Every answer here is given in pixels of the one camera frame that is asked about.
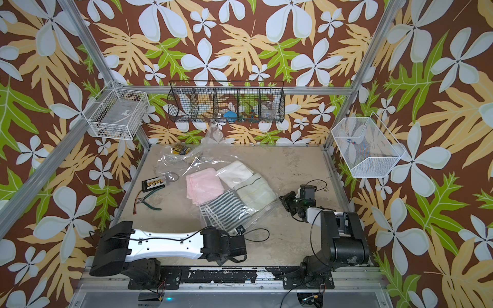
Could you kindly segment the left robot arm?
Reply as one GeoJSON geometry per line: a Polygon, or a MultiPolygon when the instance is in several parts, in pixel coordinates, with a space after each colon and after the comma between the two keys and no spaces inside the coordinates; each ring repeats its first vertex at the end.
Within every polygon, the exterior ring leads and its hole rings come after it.
{"type": "Polygon", "coordinates": [[[100,235],[90,275],[108,277],[124,272],[139,260],[164,257],[205,259],[222,265],[242,263],[247,258],[243,235],[231,236],[212,226],[194,232],[162,234],[133,228],[124,221],[100,235]]]}

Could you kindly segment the pink towel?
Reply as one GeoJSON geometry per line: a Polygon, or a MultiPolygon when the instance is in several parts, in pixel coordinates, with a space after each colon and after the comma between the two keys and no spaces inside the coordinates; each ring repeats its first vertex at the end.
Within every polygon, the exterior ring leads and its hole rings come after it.
{"type": "Polygon", "coordinates": [[[187,198],[194,205],[206,204],[225,192],[216,170],[207,168],[186,176],[187,198]]]}

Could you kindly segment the pale green towel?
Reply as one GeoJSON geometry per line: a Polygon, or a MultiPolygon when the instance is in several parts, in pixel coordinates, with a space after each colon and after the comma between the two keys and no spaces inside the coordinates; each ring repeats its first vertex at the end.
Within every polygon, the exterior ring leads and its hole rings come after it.
{"type": "Polygon", "coordinates": [[[277,200],[277,195],[259,173],[236,185],[234,190],[241,201],[254,212],[263,210],[277,200]]]}

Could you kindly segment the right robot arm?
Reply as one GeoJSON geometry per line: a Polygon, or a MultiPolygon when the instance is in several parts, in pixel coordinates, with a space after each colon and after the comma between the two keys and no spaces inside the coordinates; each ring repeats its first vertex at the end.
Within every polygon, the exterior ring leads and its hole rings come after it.
{"type": "Polygon", "coordinates": [[[333,289],[332,272],[346,266],[367,264],[370,250],[363,232],[362,222],[354,212],[338,213],[317,206],[315,193],[317,187],[304,184],[300,192],[289,192],[279,199],[291,214],[301,222],[320,228],[320,250],[313,251],[300,263],[299,269],[282,276],[286,290],[303,287],[333,289]]]}

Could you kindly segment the clear plastic vacuum bag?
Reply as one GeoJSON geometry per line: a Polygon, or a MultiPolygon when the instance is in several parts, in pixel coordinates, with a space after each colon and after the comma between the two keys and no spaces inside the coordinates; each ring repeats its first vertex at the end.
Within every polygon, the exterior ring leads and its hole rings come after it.
{"type": "Polygon", "coordinates": [[[184,185],[186,199],[205,225],[238,235],[261,222],[280,201],[267,179],[232,149],[232,139],[213,127],[199,145],[165,146],[156,170],[184,185]]]}

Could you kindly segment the green white striped towel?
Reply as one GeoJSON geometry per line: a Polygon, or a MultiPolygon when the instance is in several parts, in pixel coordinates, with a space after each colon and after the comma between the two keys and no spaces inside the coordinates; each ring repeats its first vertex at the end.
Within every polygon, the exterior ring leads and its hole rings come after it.
{"type": "Polygon", "coordinates": [[[200,212],[206,225],[224,230],[230,234],[236,229],[245,226],[252,218],[252,212],[239,196],[231,190],[224,192],[214,200],[201,205],[200,212]]]}

